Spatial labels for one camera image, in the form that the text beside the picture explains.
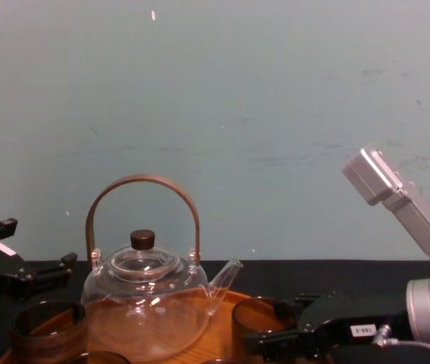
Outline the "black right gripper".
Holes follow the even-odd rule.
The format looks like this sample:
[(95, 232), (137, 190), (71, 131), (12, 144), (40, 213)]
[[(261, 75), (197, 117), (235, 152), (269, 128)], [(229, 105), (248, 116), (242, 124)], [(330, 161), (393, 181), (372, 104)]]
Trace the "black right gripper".
[(301, 294), (273, 304), (277, 318), (296, 318), (300, 323), (282, 331), (245, 334), (243, 348), (262, 357), (321, 357), (335, 347), (370, 344), (382, 325), (397, 339), (410, 339), (412, 332), (401, 294), (381, 296)]

